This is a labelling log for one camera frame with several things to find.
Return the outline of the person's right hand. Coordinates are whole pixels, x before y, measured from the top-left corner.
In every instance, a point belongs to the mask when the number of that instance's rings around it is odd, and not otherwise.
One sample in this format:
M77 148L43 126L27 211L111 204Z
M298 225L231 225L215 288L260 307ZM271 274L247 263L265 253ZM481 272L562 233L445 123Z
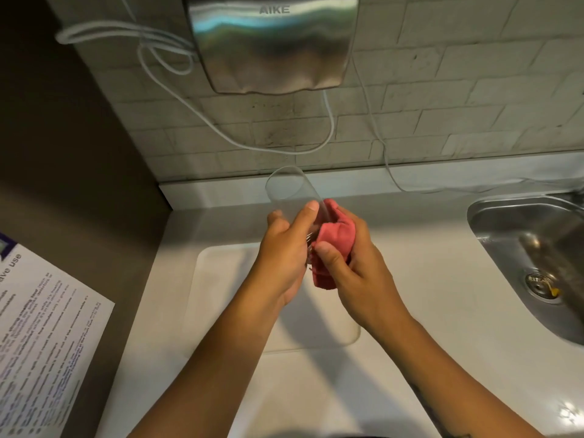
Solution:
M354 221L356 237L349 278L335 283L339 298L352 319L379 343L396 342L415 324L403 303L383 255L372 243L364 220L344 207Z

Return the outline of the person's left hand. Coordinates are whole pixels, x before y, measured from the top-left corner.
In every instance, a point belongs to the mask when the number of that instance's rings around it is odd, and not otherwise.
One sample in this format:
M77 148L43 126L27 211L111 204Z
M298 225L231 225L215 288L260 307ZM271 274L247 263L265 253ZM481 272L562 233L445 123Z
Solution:
M287 305L297 293L309 256L307 242L288 235L291 223L280 210L268 214L267 230L249 274L252 288L279 307Z

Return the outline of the pink cleaning cloth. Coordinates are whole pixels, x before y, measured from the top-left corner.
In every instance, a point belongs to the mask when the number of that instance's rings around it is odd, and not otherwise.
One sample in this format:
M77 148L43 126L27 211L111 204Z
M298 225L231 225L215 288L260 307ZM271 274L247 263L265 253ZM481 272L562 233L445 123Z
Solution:
M328 220L323 222L317 230L316 238L309 243L310 270L315 287L332 290L336 288L334 279L328 272L322 260L312 252L318 242L327 242L336 248L347 265L351 262L351 254L356 237L354 221L342 213L338 203L332 198L325 198L320 210L326 210Z

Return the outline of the clear drinking glass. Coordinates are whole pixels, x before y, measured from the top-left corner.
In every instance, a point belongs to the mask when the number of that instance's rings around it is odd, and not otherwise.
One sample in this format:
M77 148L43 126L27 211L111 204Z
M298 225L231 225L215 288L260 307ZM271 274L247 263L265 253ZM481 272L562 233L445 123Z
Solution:
M296 218L309 201L318 203L317 216L306 237L308 249L311 250L322 225L332 220L324 200L314 189L302 169L296 166L285 166L277 169L267 179L265 190L275 209L280 210L289 222Z

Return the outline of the person's right forearm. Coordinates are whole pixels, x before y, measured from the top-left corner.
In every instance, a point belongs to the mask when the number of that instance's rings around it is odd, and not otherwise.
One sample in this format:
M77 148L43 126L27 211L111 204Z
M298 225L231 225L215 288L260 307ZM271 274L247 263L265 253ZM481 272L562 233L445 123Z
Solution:
M468 374L412 316L367 327L452 438L545 438Z

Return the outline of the person's left forearm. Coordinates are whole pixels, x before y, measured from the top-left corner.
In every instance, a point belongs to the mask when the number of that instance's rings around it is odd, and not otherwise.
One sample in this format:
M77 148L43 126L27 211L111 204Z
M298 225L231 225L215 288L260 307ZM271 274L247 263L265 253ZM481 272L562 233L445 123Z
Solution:
M249 277L127 438L227 438L277 318L301 279Z

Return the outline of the white plastic tray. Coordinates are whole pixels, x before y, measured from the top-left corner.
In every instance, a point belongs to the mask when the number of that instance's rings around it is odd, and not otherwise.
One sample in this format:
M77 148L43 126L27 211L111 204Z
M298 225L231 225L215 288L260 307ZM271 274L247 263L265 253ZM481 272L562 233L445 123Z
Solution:
M190 356L249 273L259 243L204 249L197 257L182 322L180 348ZM336 290L313 284L305 272L298 293L276 321L265 354L345 347L360 337L360 326L344 309Z

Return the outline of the stainless steel hand dryer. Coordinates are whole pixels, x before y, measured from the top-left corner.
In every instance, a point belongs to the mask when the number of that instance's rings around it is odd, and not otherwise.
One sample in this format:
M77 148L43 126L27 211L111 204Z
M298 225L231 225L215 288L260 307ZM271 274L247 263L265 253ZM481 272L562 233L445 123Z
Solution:
M360 0L182 0L199 62L222 95L339 87Z

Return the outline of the stainless steel sink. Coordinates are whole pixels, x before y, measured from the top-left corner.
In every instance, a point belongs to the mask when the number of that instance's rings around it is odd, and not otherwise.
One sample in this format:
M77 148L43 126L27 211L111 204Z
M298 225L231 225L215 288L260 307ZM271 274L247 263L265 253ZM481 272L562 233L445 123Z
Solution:
M558 193L483 200L469 207L467 220L531 315L557 337L584 347L584 198ZM558 304L529 294L529 272L552 277Z

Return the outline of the sink drain strainer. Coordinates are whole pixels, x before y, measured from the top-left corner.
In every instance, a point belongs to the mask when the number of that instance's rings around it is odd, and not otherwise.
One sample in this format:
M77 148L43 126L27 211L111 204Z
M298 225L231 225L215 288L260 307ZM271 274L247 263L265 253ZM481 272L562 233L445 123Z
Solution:
M539 272L529 272L524 277L524 284L529 294L537 300L558 304L561 300L560 289L552 277Z

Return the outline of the dark brown cabinet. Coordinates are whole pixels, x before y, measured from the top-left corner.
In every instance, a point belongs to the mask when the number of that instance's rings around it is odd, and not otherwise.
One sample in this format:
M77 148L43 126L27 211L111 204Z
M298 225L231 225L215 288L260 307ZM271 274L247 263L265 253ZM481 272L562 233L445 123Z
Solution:
M94 438L170 207L46 0L0 0L0 232L114 302L63 438Z

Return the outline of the printed notice sheet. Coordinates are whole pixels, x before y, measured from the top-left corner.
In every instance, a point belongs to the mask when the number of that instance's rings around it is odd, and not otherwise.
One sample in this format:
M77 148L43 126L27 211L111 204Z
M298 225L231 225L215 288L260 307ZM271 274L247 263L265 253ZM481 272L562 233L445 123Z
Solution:
M0 233L0 438L60 438L113 308Z

